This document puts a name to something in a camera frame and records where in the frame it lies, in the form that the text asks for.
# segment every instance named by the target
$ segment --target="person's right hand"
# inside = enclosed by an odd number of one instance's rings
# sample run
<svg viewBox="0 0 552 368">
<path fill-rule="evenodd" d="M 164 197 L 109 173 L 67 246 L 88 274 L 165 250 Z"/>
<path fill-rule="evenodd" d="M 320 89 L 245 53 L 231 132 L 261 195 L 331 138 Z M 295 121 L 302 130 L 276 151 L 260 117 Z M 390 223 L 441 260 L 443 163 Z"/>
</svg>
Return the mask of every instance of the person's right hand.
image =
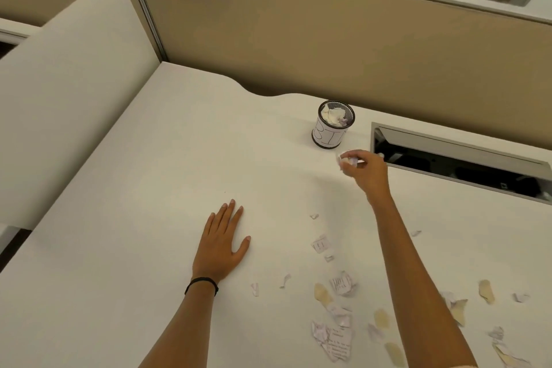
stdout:
<svg viewBox="0 0 552 368">
<path fill-rule="evenodd" d="M 365 161 L 356 167 L 340 162 L 340 168 L 347 176 L 354 178 L 356 184 L 366 193 L 372 207 L 392 201 L 387 178 L 387 163 L 377 154 L 366 150 L 350 150 L 341 155 L 341 158 L 356 157 Z"/>
</svg>

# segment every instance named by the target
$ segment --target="finger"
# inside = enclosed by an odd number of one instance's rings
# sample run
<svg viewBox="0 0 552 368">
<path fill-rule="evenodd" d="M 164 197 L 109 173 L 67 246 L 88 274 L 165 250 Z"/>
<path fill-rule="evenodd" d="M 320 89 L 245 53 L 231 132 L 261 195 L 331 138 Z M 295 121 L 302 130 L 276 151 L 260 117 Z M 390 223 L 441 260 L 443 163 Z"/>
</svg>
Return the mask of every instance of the finger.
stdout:
<svg viewBox="0 0 552 368">
<path fill-rule="evenodd" d="M 244 208 L 243 207 L 238 208 L 238 211 L 236 211 L 236 213 L 232 217 L 230 224 L 228 224 L 228 228 L 226 229 L 226 234 L 228 235 L 230 240 L 234 238 L 236 227 L 238 226 L 239 219 L 241 218 L 243 213 L 244 213 Z"/>
<path fill-rule="evenodd" d="M 211 230 L 211 224 L 212 221 L 215 219 L 215 213 L 211 212 L 211 215 L 207 219 L 207 222 L 205 223 L 205 228 L 203 229 L 203 236 L 206 236 L 209 234 L 209 230 Z"/>
<path fill-rule="evenodd" d="M 242 244 L 239 245 L 238 251 L 233 254 L 235 267 L 238 266 L 239 263 L 244 258 L 245 253 L 247 253 L 247 249 L 249 249 L 250 243 L 251 243 L 251 236 L 245 237 L 245 239 L 242 240 Z"/>
<path fill-rule="evenodd" d="M 347 176 L 350 176 L 350 177 L 355 177 L 359 170 L 355 166 L 347 162 L 340 162 L 340 168 L 343 171 L 343 173 L 345 173 Z"/>
<path fill-rule="evenodd" d="M 228 221 L 230 221 L 230 217 L 232 217 L 232 213 L 234 212 L 234 206 L 236 205 L 236 201 L 230 200 L 230 204 L 228 205 L 228 208 L 224 212 L 223 218 L 220 221 L 220 225 L 218 226 L 218 230 L 220 230 L 221 233 L 226 232 L 226 228 L 228 227 Z"/>
<path fill-rule="evenodd" d="M 209 230 L 209 234 L 216 233 L 216 231 L 218 230 L 220 221 L 221 221 L 221 219 L 223 218 L 224 211 L 226 211 L 226 207 L 227 207 L 227 206 L 228 206 L 228 205 L 223 204 L 223 205 L 220 207 L 220 210 L 217 212 L 217 214 L 216 214 L 216 216 L 215 216 L 215 219 L 213 220 L 213 222 L 212 222 L 212 224 L 211 224 L 211 230 Z"/>
<path fill-rule="evenodd" d="M 369 162 L 370 160 L 374 160 L 375 158 L 381 159 L 381 157 L 377 154 L 371 153 L 367 150 L 349 150 L 348 152 L 343 153 L 341 157 L 358 157 L 365 162 Z"/>
</svg>

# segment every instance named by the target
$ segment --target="hand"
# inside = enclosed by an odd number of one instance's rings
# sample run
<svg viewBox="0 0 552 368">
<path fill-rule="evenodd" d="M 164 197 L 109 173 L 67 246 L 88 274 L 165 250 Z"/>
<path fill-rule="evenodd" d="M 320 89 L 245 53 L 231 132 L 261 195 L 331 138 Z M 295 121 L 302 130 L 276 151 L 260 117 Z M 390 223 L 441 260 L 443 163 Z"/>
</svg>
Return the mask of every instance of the hand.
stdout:
<svg viewBox="0 0 552 368">
<path fill-rule="evenodd" d="M 240 217 L 244 213 L 244 208 L 240 207 L 232 217 L 235 205 L 236 202 L 231 200 L 229 206 L 223 204 L 216 215 L 212 212 L 209 216 L 202 238 L 199 240 L 194 263 L 191 266 L 192 279 L 206 276 L 218 284 L 244 258 L 247 249 L 249 249 L 250 236 L 245 237 L 236 253 L 232 252 L 234 232 Z"/>
<path fill-rule="evenodd" d="M 353 177 L 356 184 L 366 193 L 372 208 L 385 201 L 393 201 L 387 178 L 387 163 L 377 154 L 366 150 L 351 150 L 341 155 L 341 158 L 356 157 L 365 161 L 356 167 L 340 162 L 340 168 L 347 176 Z"/>
</svg>

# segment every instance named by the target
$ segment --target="person's left hand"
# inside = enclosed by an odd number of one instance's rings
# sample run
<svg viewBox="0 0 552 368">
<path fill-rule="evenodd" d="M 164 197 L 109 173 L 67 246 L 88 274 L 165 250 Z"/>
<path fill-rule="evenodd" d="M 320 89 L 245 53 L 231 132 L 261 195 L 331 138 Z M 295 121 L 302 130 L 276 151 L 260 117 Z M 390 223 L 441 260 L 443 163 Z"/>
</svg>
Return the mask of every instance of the person's left hand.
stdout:
<svg viewBox="0 0 552 368">
<path fill-rule="evenodd" d="M 212 212 L 209 216 L 202 238 L 199 240 L 194 263 L 191 266 L 192 279 L 205 276 L 218 284 L 244 258 L 247 249 L 249 249 L 251 236 L 243 239 L 236 253 L 232 252 L 234 232 L 240 217 L 244 213 L 244 208 L 240 207 L 232 217 L 235 205 L 236 202 L 231 200 L 229 206 L 223 204 L 216 215 Z"/>
</svg>

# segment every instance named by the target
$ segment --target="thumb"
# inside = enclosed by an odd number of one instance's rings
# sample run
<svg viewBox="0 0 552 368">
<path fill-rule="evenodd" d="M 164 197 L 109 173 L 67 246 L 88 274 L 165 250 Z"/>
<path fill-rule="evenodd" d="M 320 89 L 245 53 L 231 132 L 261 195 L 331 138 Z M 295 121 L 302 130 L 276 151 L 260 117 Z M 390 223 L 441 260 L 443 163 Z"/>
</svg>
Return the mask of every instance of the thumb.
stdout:
<svg viewBox="0 0 552 368">
<path fill-rule="evenodd" d="M 356 168 L 356 166 L 353 166 L 352 164 L 347 162 L 340 162 L 340 168 L 343 171 L 343 173 L 345 173 L 347 176 L 350 176 L 350 177 L 355 177 L 358 172 L 358 169 Z"/>
<path fill-rule="evenodd" d="M 237 252 L 234 253 L 234 261 L 236 266 L 238 266 L 239 263 L 244 258 L 245 253 L 247 253 L 247 249 L 249 249 L 250 243 L 251 243 L 251 236 L 245 237 L 245 239 L 242 240 L 242 244 L 239 245 L 239 249 L 237 250 Z"/>
</svg>

